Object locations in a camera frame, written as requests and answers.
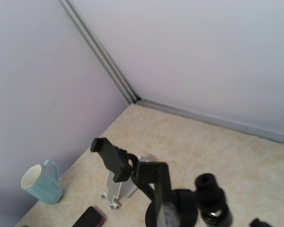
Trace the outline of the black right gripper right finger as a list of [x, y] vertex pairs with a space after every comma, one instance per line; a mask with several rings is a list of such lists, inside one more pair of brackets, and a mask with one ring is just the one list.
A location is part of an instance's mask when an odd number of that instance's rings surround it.
[[256, 218], [254, 220], [252, 220], [249, 224], [250, 227], [273, 227], [272, 225], [261, 221], [260, 219]]

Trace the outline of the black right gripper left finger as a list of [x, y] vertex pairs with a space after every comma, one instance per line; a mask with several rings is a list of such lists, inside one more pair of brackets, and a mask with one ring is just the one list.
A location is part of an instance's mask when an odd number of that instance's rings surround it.
[[178, 227], [180, 217], [174, 204], [172, 190], [155, 184], [154, 204], [157, 227]]

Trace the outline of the black front stand with pole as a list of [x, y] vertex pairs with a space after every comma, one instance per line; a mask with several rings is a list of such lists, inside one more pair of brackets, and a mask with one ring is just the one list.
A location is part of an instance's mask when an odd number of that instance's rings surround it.
[[195, 180], [195, 199], [201, 218], [207, 227], [230, 227], [232, 214], [226, 194], [211, 173], [199, 175]]

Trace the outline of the black round stand base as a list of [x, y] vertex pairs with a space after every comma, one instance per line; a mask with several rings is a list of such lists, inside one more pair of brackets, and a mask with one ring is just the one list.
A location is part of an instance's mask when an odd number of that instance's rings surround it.
[[[99, 155], [108, 155], [117, 157], [125, 164], [131, 164], [131, 161], [125, 160], [125, 155], [130, 154], [126, 150], [114, 146], [107, 138], [95, 138], [90, 147], [91, 152]], [[169, 166], [165, 162], [138, 162], [134, 164], [134, 171], [131, 175], [133, 182], [138, 186], [149, 199], [150, 204], [145, 213], [145, 225], [156, 227], [156, 213], [154, 204], [155, 184], [164, 188], [168, 186], [172, 190], [174, 204], [180, 217], [179, 227], [194, 227], [198, 218], [198, 208], [194, 193], [190, 189], [172, 189], [169, 174]]]

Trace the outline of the black phone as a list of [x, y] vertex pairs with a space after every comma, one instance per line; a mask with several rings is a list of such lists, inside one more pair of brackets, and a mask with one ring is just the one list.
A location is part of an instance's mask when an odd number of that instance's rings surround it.
[[98, 207], [90, 206], [72, 227], [101, 227], [106, 219], [106, 215]]

